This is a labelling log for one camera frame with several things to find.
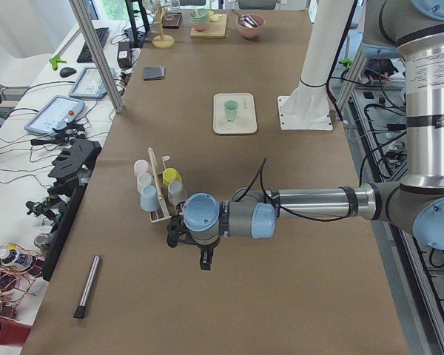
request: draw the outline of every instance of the pink bowl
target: pink bowl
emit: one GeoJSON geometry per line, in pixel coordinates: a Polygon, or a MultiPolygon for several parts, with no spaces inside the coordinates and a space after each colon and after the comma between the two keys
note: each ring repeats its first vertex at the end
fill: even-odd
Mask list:
{"type": "Polygon", "coordinates": [[[192,24],[196,31],[204,31],[207,30],[210,26],[210,22],[206,22],[205,24],[192,24]]]}
{"type": "Polygon", "coordinates": [[[250,16],[257,22],[258,27],[256,28],[248,28],[241,25],[241,20],[237,18],[237,30],[240,34],[248,39],[255,38],[261,34],[263,31],[263,26],[265,25],[265,19],[259,15],[254,15],[250,13],[250,16]]]}

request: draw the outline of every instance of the computer mouse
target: computer mouse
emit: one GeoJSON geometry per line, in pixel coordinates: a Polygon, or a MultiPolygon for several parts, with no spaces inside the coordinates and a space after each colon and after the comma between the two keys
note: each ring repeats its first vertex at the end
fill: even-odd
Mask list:
{"type": "Polygon", "coordinates": [[[59,71],[59,76],[62,78],[67,78],[69,75],[75,74],[77,70],[71,67],[64,67],[59,71]]]}

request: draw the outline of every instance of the brown table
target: brown table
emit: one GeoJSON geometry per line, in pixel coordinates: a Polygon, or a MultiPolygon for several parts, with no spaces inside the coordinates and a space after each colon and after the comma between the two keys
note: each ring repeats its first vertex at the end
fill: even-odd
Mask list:
{"type": "Polygon", "coordinates": [[[22,354],[407,354],[369,222],[282,219],[269,240],[222,240],[201,271],[199,250],[169,248],[166,224],[139,208],[132,165],[149,146],[172,157],[190,194],[219,200],[264,157],[267,188],[357,180],[342,124],[279,128],[276,97],[297,86],[307,13],[263,11],[256,41],[240,37],[232,14],[225,39],[191,39],[186,15],[167,31],[173,47],[142,51],[22,354]],[[146,65],[164,65],[166,78],[142,81],[146,65]],[[219,92],[254,95],[255,134],[212,131],[219,92]],[[73,319],[96,254],[87,317],[73,319]]]}

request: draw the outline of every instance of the keyboard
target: keyboard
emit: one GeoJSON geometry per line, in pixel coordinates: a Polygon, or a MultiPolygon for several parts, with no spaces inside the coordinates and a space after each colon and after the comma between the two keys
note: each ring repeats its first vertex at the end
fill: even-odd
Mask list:
{"type": "MultiPolygon", "coordinates": [[[[98,40],[101,42],[102,48],[104,48],[105,42],[107,42],[107,38],[109,38],[109,28],[108,27],[96,28],[95,33],[97,34],[98,40]]],[[[89,46],[87,46],[87,43],[84,43],[84,46],[82,46],[81,53],[79,54],[79,57],[77,57],[77,62],[87,63],[89,61],[92,61],[92,54],[90,53],[89,46]]]]}

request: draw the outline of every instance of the wooden cutting board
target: wooden cutting board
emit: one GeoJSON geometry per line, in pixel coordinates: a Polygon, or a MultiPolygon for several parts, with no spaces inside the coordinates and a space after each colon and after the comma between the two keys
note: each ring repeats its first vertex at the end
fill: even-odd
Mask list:
{"type": "Polygon", "coordinates": [[[207,30],[196,31],[194,27],[191,29],[192,38],[225,38],[225,29],[227,26],[227,14],[218,14],[218,22],[210,22],[207,30]]]}

